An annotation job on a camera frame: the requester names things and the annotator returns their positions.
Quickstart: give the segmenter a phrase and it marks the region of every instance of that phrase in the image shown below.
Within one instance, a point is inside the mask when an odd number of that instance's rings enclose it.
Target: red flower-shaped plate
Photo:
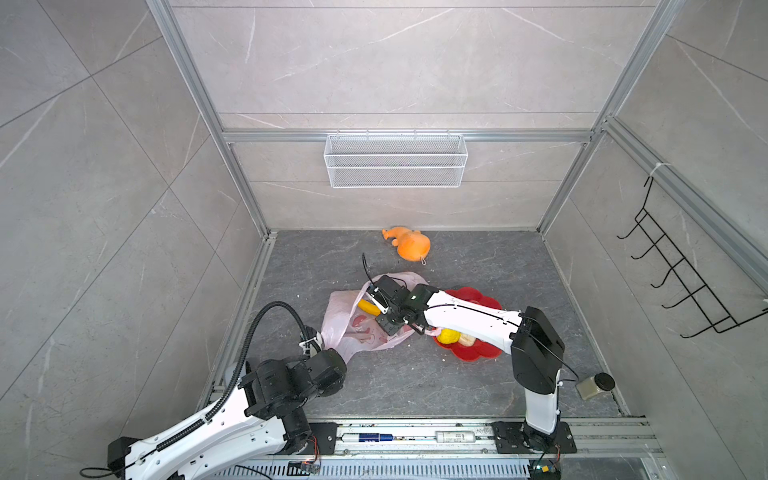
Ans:
[[[460,300],[467,300],[468,302],[477,303],[478,305],[487,306],[489,308],[495,308],[497,310],[502,309],[502,305],[496,301],[496,299],[490,296],[484,296],[474,288],[465,286],[458,290],[446,290],[448,295],[453,295]],[[464,360],[465,362],[474,362],[480,357],[487,359],[494,359],[502,354],[500,349],[497,349],[490,343],[483,342],[480,339],[475,339],[475,344],[472,346],[463,346],[461,343],[449,343],[448,345],[440,343],[436,336],[433,336],[435,343],[444,349],[451,350],[456,358]]]

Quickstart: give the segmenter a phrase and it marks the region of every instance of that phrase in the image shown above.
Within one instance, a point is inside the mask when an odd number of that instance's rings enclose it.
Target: yellow fruit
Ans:
[[[440,335],[437,335],[437,341],[442,343],[443,345],[449,345],[451,343],[458,342],[458,338],[462,334],[450,329],[442,329],[442,332],[440,332]]]
[[[381,315],[381,312],[382,312],[381,310],[379,310],[379,308],[376,305],[374,305],[373,303],[370,303],[368,300],[360,300],[357,303],[357,306],[360,307],[360,309],[363,312],[369,313],[374,316],[379,316]]]
[[[458,338],[458,342],[463,346],[473,346],[475,345],[475,337],[472,335],[467,335],[466,333],[462,333],[462,335]]]

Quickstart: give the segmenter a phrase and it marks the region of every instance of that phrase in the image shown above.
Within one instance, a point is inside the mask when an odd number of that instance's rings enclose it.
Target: wire basket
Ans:
[[[323,156],[333,188],[458,187],[467,145],[460,134],[331,134]]]

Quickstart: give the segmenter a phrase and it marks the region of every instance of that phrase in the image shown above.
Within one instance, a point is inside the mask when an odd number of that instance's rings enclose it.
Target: zip tie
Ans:
[[[657,163],[656,163],[656,166],[654,167],[654,169],[653,169],[653,170],[651,170],[651,171],[650,171],[650,173],[648,174],[648,177],[653,177],[653,175],[654,175],[654,172],[655,172],[655,171],[656,171],[656,170],[657,170],[657,169],[658,169],[660,166],[662,166],[662,165],[667,165],[668,167],[671,167],[671,166],[672,166],[672,164],[664,164],[664,163],[662,163],[662,162],[657,162]]]

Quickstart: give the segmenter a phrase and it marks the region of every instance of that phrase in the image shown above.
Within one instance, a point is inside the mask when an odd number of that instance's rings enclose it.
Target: wall hook rack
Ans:
[[[756,319],[758,317],[761,317],[763,315],[768,314],[768,308],[765,308],[765,309],[763,309],[763,311],[761,313],[758,313],[755,316],[751,316],[750,318],[748,318],[746,320],[738,321],[735,318],[733,318],[733,315],[731,315],[730,311],[725,307],[725,305],[723,305],[723,302],[720,301],[720,298],[715,294],[715,292],[712,291],[712,289],[707,284],[707,282],[704,280],[704,278],[702,278],[702,276],[699,274],[698,270],[696,270],[696,268],[688,260],[688,258],[685,255],[683,255],[683,252],[680,251],[680,248],[677,247],[675,242],[672,241],[672,239],[669,237],[669,235],[667,235],[667,232],[664,231],[663,228],[661,228],[661,225],[659,225],[659,223],[656,221],[656,219],[646,209],[646,204],[648,203],[648,196],[650,195],[650,188],[653,186],[653,184],[654,184],[654,178],[653,177],[648,177],[645,180],[645,183],[643,184],[644,187],[647,186],[647,190],[645,192],[645,199],[643,201],[643,207],[640,209],[639,212],[637,212],[637,215],[634,216],[634,227],[632,227],[632,230],[630,230],[629,233],[627,233],[623,237],[620,236],[620,235],[617,235],[617,238],[619,238],[620,240],[624,240],[625,238],[629,237],[635,230],[637,230],[639,228],[645,234],[645,236],[648,238],[648,240],[650,241],[650,247],[648,247],[648,249],[645,250],[645,252],[643,252],[643,254],[640,255],[639,257],[636,257],[636,256],[632,255],[631,258],[633,260],[639,260],[639,259],[645,257],[646,255],[648,255],[648,253],[651,252],[652,250],[656,250],[659,253],[659,255],[661,255],[661,258],[664,259],[664,262],[667,263],[667,266],[669,267],[669,269],[667,270],[667,274],[664,275],[664,278],[661,280],[661,283],[659,283],[658,285],[654,285],[652,283],[651,286],[653,288],[661,288],[661,286],[663,286],[667,282],[667,279],[670,277],[670,275],[674,274],[675,277],[677,278],[677,280],[680,282],[680,284],[682,284],[683,288],[685,289],[685,291],[687,293],[686,296],[684,296],[682,299],[678,300],[674,305],[669,305],[669,306],[662,305],[662,307],[665,308],[665,309],[674,308],[674,307],[680,305],[685,300],[691,299],[691,300],[693,300],[694,303],[696,303],[696,307],[698,307],[698,309],[701,312],[701,314],[704,315],[704,318],[707,319],[707,323],[709,323],[709,326],[706,326],[703,329],[701,329],[698,332],[695,332],[695,333],[693,333],[691,335],[683,335],[681,333],[680,336],[685,338],[685,339],[689,339],[689,338],[693,338],[693,337],[695,337],[697,335],[700,335],[701,333],[704,333],[704,332],[706,332],[709,329],[712,329],[712,330],[714,330],[717,333],[725,333],[725,332],[727,332],[730,329],[734,329],[734,328],[736,328],[738,326],[742,326],[743,324],[745,324],[747,322],[751,322],[752,320],[754,320],[754,319]],[[656,240],[654,240],[650,236],[650,234],[647,232],[645,227],[643,227],[642,222],[645,221],[645,220],[648,220],[648,221],[652,222],[653,225],[655,225],[656,228],[661,232],[661,235]],[[680,259],[678,261],[674,262],[674,263],[672,263],[669,260],[669,258],[667,258],[667,255],[665,255],[664,252],[662,252],[661,249],[659,248],[659,242],[661,242],[665,238],[672,245],[672,247],[677,251],[677,253],[680,254]],[[686,265],[696,274],[696,278],[698,278],[701,281],[701,286],[699,286],[699,287],[697,287],[697,288],[695,288],[693,290],[691,289],[691,287],[689,287],[683,281],[683,278],[678,273],[678,271],[675,270],[678,267],[682,267],[682,266],[686,266]],[[713,322],[712,319],[709,317],[709,315],[707,315],[707,312],[704,311],[704,308],[699,303],[699,300],[697,300],[696,297],[695,297],[695,295],[697,293],[702,292],[702,291],[704,291],[705,293],[709,293],[717,301],[717,303],[720,305],[720,307],[722,307],[723,311],[726,314],[726,316],[724,318],[722,318],[720,320],[717,320],[716,322]]]

